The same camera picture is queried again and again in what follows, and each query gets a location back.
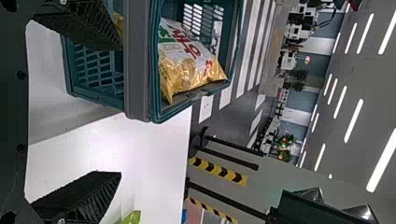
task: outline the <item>black frame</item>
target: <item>black frame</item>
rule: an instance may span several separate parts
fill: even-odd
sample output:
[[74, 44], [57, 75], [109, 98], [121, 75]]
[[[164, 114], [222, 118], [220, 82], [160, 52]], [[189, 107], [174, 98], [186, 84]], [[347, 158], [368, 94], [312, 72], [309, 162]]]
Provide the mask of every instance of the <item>black frame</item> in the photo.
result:
[[[29, 72], [25, 31], [28, 22], [45, 1], [0, 1], [0, 34], [2, 34], [0, 36], [0, 49], [2, 50], [0, 94], [5, 98], [0, 110], [0, 127], [2, 127], [0, 134], [0, 223], [44, 224], [44, 218], [40, 217], [25, 199], [24, 189], [29, 125]], [[82, 180], [84, 178], [75, 183], [83, 184]], [[49, 198], [53, 199], [52, 202], [61, 200], [50, 196]]]

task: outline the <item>chip bag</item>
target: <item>chip bag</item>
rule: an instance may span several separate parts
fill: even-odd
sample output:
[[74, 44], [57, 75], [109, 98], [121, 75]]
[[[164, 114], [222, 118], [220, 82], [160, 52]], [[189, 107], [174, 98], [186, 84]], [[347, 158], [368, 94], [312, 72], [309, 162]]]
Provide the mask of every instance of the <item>chip bag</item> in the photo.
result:
[[227, 79], [217, 57], [183, 24], [161, 18], [158, 35], [161, 89], [169, 104], [177, 93]]

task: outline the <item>green object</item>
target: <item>green object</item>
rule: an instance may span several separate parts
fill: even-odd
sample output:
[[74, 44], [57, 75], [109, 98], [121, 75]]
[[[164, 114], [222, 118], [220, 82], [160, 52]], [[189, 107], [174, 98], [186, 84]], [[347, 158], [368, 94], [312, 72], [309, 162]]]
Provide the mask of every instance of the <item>green object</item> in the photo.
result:
[[290, 147], [297, 141], [297, 138], [294, 137], [294, 134], [284, 134], [276, 139], [276, 143], [283, 148]]
[[121, 224], [139, 224], [141, 213], [141, 211], [133, 211]]
[[278, 150], [277, 151], [277, 159], [284, 162], [291, 161], [291, 152], [290, 150]]
[[299, 81], [306, 81], [308, 71], [306, 69], [294, 69], [290, 71], [290, 75]]
[[[233, 48], [229, 43], [233, 43], [233, 40], [240, 35], [241, 22], [236, 21], [237, 16], [242, 15], [243, 1], [246, 0], [151, 0], [148, 21], [144, 24], [139, 24], [142, 21], [136, 21], [136, 27], [139, 24], [139, 27], [147, 26], [149, 29], [150, 35], [146, 39], [148, 41], [148, 69], [145, 72], [136, 72], [136, 74], [124, 74], [126, 66], [123, 63], [125, 55], [123, 51], [92, 51], [62, 37], [68, 93], [125, 112], [126, 117], [130, 119], [154, 123], [169, 120], [202, 97], [216, 94], [230, 86], [236, 59], [233, 59]], [[123, 15], [120, 3], [122, 3], [120, 0], [105, 0], [105, 6], [110, 15], [113, 11]], [[219, 43], [219, 62], [229, 80], [209, 83], [196, 90], [178, 94], [174, 96], [172, 105], [166, 103], [162, 97], [161, 79], [158, 72], [157, 45], [161, 41], [158, 37], [159, 31], [160, 35], [167, 37], [167, 34], [159, 27], [161, 17], [175, 21], [183, 21], [187, 18], [195, 23], [198, 19], [196, 17], [202, 17], [201, 26], [199, 28], [194, 26], [194, 29], [201, 29], [196, 34], [212, 52], [216, 49], [212, 48], [212, 44]], [[216, 29], [220, 23], [222, 29], [218, 36]], [[239, 50], [239, 38], [237, 39], [235, 51]], [[145, 55], [143, 52], [136, 52], [136, 54], [141, 54], [142, 57]]]
[[303, 91], [304, 87], [305, 87], [305, 84], [303, 82], [294, 82], [293, 84], [291, 84], [291, 88], [297, 92]]

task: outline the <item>gray wall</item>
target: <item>gray wall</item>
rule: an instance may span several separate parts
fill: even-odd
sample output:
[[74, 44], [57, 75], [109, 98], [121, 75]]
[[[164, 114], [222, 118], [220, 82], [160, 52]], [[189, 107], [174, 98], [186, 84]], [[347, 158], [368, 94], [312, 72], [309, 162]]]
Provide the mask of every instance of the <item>gray wall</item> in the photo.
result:
[[[318, 175], [305, 169], [298, 169], [285, 162], [250, 156], [233, 148], [213, 143], [208, 147], [242, 160], [256, 162], [260, 165], [260, 170], [255, 172], [234, 163], [198, 152], [197, 157], [233, 169], [241, 174], [249, 175], [249, 179], [247, 180], [246, 187], [240, 187], [189, 166], [188, 176], [191, 178], [191, 181], [259, 211], [264, 212], [270, 206], [277, 207], [283, 189], [295, 191], [320, 187], [324, 193], [325, 203], [330, 206], [343, 209], [369, 203], [373, 207], [381, 224], [393, 224], [396, 218], [396, 214], [394, 213], [396, 211], [395, 200], [368, 193], [339, 181], [330, 180], [323, 175]], [[256, 217], [214, 200], [196, 190], [190, 189], [189, 195], [203, 203], [212, 205], [232, 217], [238, 218], [241, 224], [263, 223]], [[204, 221], [204, 224], [215, 223]]]
[[[337, 38], [338, 33], [340, 32], [340, 27], [343, 23], [344, 13], [336, 13], [334, 18], [332, 19], [332, 23], [328, 26], [323, 27], [320, 30], [315, 31], [312, 35], [314, 37], [325, 37], [325, 38]], [[320, 12], [318, 23], [329, 20], [332, 17], [332, 13], [329, 12]]]
[[317, 100], [318, 93], [312, 91], [290, 91], [286, 107], [312, 113]]
[[297, 62], [297, 69], [306, 69], [308, 70], [309, 76], [314, 77], [325, 77], [327, 67], [329, 66], [331, 56], [328, 55], [320, 55], [320, 54], [313, 54], [313, 53], [304, 53], [299, 52], [299, 57], [311, 57], [311, 62], [306, 65], [304, 60], [298, 60]]

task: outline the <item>gray floor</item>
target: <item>gray floor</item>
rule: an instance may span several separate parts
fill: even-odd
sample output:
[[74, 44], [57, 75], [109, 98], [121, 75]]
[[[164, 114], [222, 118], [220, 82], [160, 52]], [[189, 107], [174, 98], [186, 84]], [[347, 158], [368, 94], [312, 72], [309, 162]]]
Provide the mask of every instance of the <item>gray floor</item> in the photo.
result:
[[261, 130], [268, 120], [274, 104], [274, 98], [267, 97], [264, 103], [255, 110], [256, 100], [259, 96], [257, 89], [258, 87], [247, 92], [222, 110], [215, 111], [209, 119], [200, 124], [198, 123], [200, 104], [195, 105], [192, 110], [191, 137], [194, 137], [203, 127], [207, 126], [210, 128], [209, 133], [211, 135], [216, 135], [217, 138], [245, 147], [252, 137], [252, 134], [250, 134], [252, 121], [262, 111], [262, 118], [258, 127], [258, 130]]
[[[314, 132], [306, 144], [304, 168], [313, 170], [321, 146], [326, 149], [319, 164], [318, 173], [351, 183], [360, 189], [366, 186], [384, 151], [390, 135], [396, 128], [396, 101], [393, 100], [394, 55], [396, 35], [391, 33], [388, 47], [383, 55], [378, 51], [384, 35], [395, 13], [396, 2], [392, 0], [363, 0], [361, 10], [346, 14], [337, 50], [332, 56], [328, 75], [332, 74], [331, 87], [338, 78], [332, 103], [327, 105], [327, 96], [320, 95], [318, 112], [320, 117]], [[368, 32], [361, 54], [358, 45], [367, 21], [374, 13], [373, 23]], [[357, 23], [356, 33], [345, 54], [352, 27]], [[337, 119], [333, 118], [341, 91], [347, 86], [345, 100]], [[359, 99], [364, 100], [361, 113], [347, 144], [344, 137]], [[389, 166], [380, 180], [376, 193], [396, 199], [396, 157], [390, 159]]]

